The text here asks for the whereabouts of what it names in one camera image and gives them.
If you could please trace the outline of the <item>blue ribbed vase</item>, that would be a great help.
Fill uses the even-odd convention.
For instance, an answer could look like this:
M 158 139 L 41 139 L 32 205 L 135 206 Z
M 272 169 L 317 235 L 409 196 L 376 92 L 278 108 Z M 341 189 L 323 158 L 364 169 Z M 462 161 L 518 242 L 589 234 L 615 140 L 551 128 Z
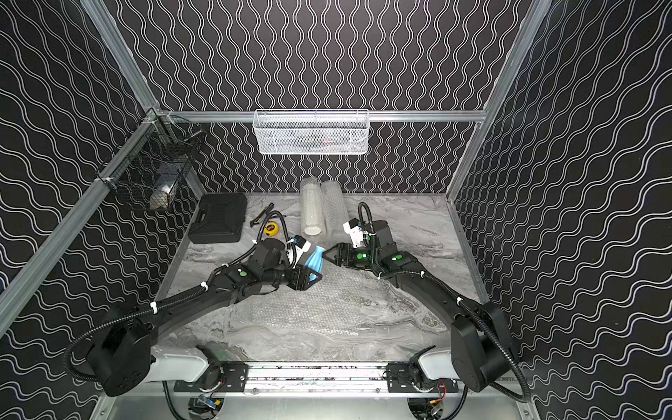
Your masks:
M 306 269 L 307 273 L 307 280 L 306 284 L 308 286 L 312 286 L 313 284 L 316 284 L 318 281 L 322 280 L 323 275 L 323 254 L 325 252 L 325 249 L 321 246 L 316 246 L 315 250 L 313 253 L 308 257 L 306 260 L 306 263 L 304 264 L 304 268 Z

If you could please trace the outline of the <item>clear bubble wrap sheet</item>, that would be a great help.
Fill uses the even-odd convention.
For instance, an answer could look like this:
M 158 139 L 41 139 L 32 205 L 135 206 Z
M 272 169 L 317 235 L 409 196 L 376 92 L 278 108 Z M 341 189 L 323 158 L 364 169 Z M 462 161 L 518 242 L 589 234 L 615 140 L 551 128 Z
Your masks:
M 282 286 L 236 306 L 248 322 L 278 330 L 327 335 L 357 335 L 412 320 L 420 304 L 384 280 L 361 271 L 329 265 L 324 277 L 305 292 Z

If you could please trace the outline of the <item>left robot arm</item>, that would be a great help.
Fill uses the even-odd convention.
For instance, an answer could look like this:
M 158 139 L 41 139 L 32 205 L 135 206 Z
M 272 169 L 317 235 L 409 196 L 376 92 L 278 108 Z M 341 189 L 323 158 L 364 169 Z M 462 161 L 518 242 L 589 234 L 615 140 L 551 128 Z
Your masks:
M 302 239 L 257 242 L 246 254 L 215 269 L 209 278 L 171 297 L 112 317 L 71 341 L 63 368 L 76 380 L 99 383 L 118 397 L 147 380 L 152 348 L 174 330 L 218 309 L 274 292 L 286 285 L 306 291 L 322 280 L 324 248 Z

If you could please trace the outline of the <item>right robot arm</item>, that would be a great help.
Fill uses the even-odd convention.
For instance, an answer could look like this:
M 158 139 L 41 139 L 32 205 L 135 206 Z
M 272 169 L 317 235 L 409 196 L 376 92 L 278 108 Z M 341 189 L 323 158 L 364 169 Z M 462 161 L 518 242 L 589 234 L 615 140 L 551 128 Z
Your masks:
M 512 334 L 498 306 L 469 299 L 430 273 L 414 255 L 397 247 L 385 220 L 360 224 L 355 232 L 363 238 L 332 246 L 323 259 L 387 280 L 430 309 L 450 330 L 450 365 L 469 390 L 491 387 L 517 402 L 531 400 L 530 385 L 518 366 Z

